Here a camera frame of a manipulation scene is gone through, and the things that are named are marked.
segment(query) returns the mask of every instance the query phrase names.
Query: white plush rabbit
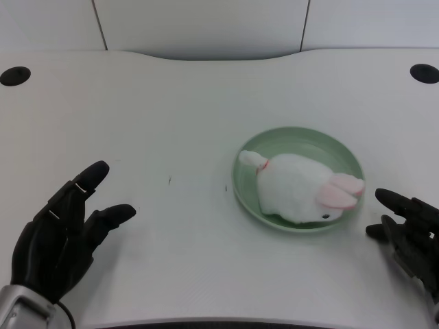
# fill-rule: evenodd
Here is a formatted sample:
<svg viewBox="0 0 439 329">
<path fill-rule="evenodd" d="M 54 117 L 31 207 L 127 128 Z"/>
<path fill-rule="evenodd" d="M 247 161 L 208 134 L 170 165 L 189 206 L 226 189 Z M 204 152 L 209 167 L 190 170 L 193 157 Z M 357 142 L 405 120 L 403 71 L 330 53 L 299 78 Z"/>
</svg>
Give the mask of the white plush rabbit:
<svg viewBox="0 0 439 329">
<path fill-rule="evenodd" d="M 364 181 L 334 173 L 324 164 L 297 154 L 279 154 L 268 160 L 242 151 L 239 160 L 257 168 L 257 190 L 262 213 L 278 214 L 296 223 L 332 221 L 357 204 Z"/>
</svg>

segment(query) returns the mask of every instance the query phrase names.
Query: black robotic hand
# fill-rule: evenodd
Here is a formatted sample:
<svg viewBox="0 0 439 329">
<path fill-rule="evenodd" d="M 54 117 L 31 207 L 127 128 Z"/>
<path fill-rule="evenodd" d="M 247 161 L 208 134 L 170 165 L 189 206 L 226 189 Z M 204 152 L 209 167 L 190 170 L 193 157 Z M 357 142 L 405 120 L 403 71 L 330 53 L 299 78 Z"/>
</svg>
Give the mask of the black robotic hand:
<svg viewBox="0 0 439 329">
<path fill-rule="evenodd" d="M 371 238 L 391 243 L 395 261 L 410 276 L 420 279 L 431 293 L 435 304 L 439 302 L 439 210 L 419 199 L 408 199 L 395 192 L 378 188 L 375 197 L 396 215 L 405 218 L 397 224 L 387 215 L 382 224 L 366 228 Z"/>
<path fill-rule="evenodd" d="M 55 304 L 81 280 L 96 247 L 136 214 L 130 205 L 120 204 L 96 210 L 84 223 L 85 201 L 109 169 L 104 161 L 92 164 L 25 226 L 12 256 L 11 284 L 27 287 Z"/>
</svg>

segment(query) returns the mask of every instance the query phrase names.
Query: pink rabbit ear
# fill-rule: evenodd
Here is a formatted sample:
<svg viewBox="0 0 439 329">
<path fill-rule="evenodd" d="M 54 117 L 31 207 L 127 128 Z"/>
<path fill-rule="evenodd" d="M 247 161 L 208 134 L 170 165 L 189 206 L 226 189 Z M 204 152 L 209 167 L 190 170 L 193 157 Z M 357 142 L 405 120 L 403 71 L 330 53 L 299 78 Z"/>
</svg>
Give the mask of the pink rabbit ear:
<svg viewBox="0 0 439 329">
<path fill-rule="evenodd" d="M 329 182 L 349 194 L 361 195 L 364 191 L 363 180 L 345 173 L 336 173 Z"/>
<path fill-rule="evenodd" d="M 330 183 L 320 188 L 316 200 L 322 206 L 334 209 L 352 209 L 357 204 L 357 199 L 352 195 Z"/>
</svg>

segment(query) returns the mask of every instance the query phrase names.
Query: light green plate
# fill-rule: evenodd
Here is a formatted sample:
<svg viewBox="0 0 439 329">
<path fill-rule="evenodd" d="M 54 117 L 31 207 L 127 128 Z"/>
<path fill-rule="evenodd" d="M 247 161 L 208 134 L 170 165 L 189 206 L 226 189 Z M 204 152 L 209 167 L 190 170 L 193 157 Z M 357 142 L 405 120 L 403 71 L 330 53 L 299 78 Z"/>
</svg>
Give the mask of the light green plate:
<svg viewBox="0 0 439 329">
<path fill-rule="evenodd" d="M 239 152 L 242 150 L 255 151 L 269 159 L 277 154 L 300 154 L 325 164 L 335 173 L 347 173 L 364 180 L 357 159 L 343 144 L 326 134 L 307 128 L 282 127 L 262 132 L 244 144 Z M 292 223 L 277 215 L 264 215 L 259 207 L 256 171 L 240 163 L 239 152 L 233 163 L 232 172 L 235 194 L 250 214 L 270 226 L 295 232 L 325 230 L 352 218 L 361 207 L 362 198 L 355 209 L 345 210 L 339 219 L 328 222 Z"/>
</svg>

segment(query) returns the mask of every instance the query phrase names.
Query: white table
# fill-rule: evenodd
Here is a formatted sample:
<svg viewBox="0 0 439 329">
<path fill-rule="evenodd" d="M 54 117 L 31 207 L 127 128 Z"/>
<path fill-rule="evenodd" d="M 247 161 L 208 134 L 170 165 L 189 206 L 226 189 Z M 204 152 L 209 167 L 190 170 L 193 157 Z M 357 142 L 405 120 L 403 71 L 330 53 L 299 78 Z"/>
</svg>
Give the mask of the white table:
<svg viewBox="0 0 439 329">
<path fill-rule="evenodd" d="M 96 160 L 110 175 L 87 212 L 130 203 L 63 301 L 79 327 L 190 318 L 336 328 L 433 328 L 423 290 L 364 234 L 378 187 L 439 205 L 438 50 L 324 50 L 248 62 L 181 62 L 125 52 L 0 55 L 0 284 L 16 240 L 49 197 Z M 278 126 L 342 141 L 366 175 L 356 221 L 319 235 L 277 231 L 233 195 L 233 158 Z"/>
</svg>

